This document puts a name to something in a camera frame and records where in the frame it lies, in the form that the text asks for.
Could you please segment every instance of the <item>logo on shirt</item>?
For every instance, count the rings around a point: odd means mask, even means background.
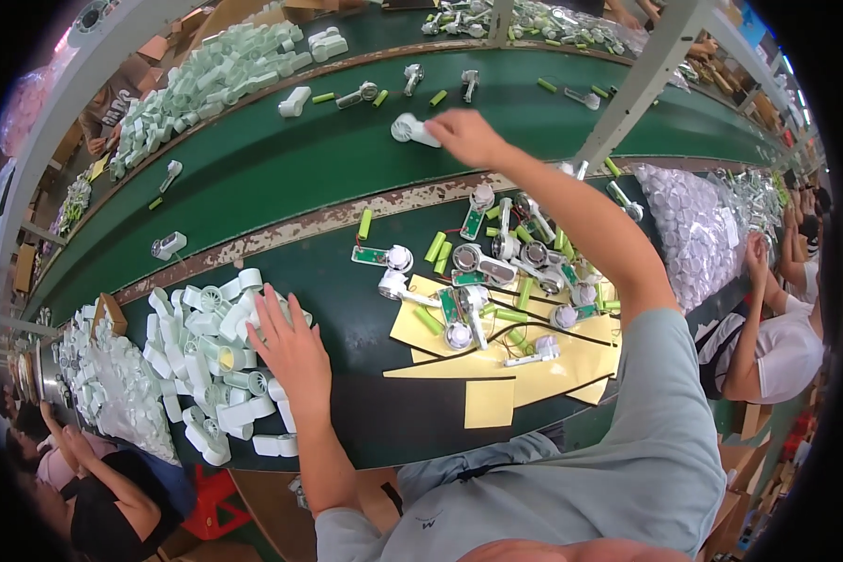
[[[110,108],[106,110],[106,115],[103,115],[101,121],[108,127],[115,127],[118,120],[125,117],[128,111],[128,102],[132,99],[131,94],[127,90],[119,90],[118,96],[110,104]]]
[[[427,519],[422,519],[421,517],[416,517],[415,520],[417,522],[421,523],[421,529],[424,531],[425,529],[430,529],[431,527],[433,527],[434,523],[437,523],[438,515],[442,512],[443,512],[443,510],[441,509],[440,511],[435,513],[433,517],[429,517]]]

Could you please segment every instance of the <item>pink shirt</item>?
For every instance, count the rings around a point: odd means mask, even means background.
[[[111,452],[118,450],[115,444],[106,441],[102,437],[97,437],[87,432],[81,432],[81,435],[84,436],[84,439],[93,448],[93,452],[97,455],[97,458],[103,458]],[[40,464],[37,465],[37,477],[53,486],[53,488],[62,490],[66,487],[66,484],[72,481],[72,478],[75,478],[75,473],[69,467],[59,448],[56,447],[47,451],[46,455],[41,458]]]

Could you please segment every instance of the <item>clear plastic bag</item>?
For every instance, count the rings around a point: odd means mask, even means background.
[[[50,64],[32,70],[12,84],[0,114],[0,150],[5,155],[19,156],[53,86],[77,51],[64,40],[60,41]]]
[[[690,172],[633,166],[662,237],[668,279],[684,313],[742,271],[742,239],[716,186]]]

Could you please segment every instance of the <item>red stool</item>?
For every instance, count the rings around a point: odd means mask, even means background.
[[[197,490],[197,505],[191,512],[191,517],[181,523],[195,536],[203,540],[218,539],[222,535],[237,529],[241,525],[252,521],[250,514],[234,507],[225,500],[237,494],[235,483],[231,480],[227,470],[219,470],[211,477],[203,477],[203,467],[196,466],[194,488]],[[234,519],[219,523],[217,509],[224,509],[234,516]]]

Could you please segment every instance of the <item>white t-shirt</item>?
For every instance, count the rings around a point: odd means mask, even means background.
[[[759,323],[759,335],[756,337],[756,362],[759,364],[759,383],[762,398],[754,400],[756,404],[776,404],[792,399],[809,385],[821,367],[824,347],[820,337],[809,324],[809,315],[813,305],[800,302],[792,295],[787,295],[787,312],[776,318],[769,318]],[[745,318],[731,313],[722,320],[718,330],[699,352],[699,364],[712,360],[718,346]],[[716,368],[716,384],[721,390],[731,364],[733,350],[739,335],[722,352]]]
[[[818,300],[818,264],[816,262],[803,263],[803,270],[806,272],[806,290],[800,292],[796,285],[790,281],[784,281],[784,290],[805,303],[813,305]]]

